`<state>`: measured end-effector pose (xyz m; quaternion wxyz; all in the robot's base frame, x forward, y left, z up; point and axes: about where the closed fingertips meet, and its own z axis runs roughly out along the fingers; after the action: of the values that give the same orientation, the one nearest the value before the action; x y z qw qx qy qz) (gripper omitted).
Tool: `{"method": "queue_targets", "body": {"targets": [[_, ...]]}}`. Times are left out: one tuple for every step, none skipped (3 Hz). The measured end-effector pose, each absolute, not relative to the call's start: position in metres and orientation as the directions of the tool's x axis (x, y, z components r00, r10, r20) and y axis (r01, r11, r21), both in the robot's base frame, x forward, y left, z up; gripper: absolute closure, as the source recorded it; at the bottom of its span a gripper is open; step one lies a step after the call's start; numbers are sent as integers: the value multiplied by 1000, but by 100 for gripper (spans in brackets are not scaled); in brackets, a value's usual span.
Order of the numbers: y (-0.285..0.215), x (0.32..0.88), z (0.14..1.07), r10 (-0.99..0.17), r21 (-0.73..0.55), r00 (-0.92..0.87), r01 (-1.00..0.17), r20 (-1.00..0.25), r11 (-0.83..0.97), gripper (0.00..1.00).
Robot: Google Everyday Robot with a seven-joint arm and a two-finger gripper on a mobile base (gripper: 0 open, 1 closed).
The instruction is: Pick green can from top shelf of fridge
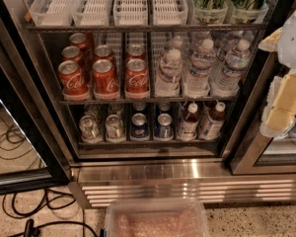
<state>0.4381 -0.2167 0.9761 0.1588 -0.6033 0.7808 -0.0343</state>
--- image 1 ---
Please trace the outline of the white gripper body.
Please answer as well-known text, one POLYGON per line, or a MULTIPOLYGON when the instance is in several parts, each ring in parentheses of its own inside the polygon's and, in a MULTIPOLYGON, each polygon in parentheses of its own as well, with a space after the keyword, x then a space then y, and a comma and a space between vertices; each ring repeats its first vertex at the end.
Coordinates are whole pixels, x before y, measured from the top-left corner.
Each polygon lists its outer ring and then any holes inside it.
POLYGON ((282 27, 277 53, 281 64, 290 69, 296 69, 296 10, 282 27))

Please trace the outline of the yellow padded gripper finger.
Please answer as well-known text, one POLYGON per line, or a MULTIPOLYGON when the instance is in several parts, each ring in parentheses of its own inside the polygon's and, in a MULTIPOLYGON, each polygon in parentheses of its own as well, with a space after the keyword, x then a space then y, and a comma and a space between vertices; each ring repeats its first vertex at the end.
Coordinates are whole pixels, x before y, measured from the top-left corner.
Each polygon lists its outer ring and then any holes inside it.
POLYGON ((282 28, 277 29, 271 35, 259 43, 259 49, 267 52, 277 52, 277 46, 280 39, 282 28))
POLYGON ((296 69, 270 84, 259 132, 266 137, 287 133, 296 122, 296 69))

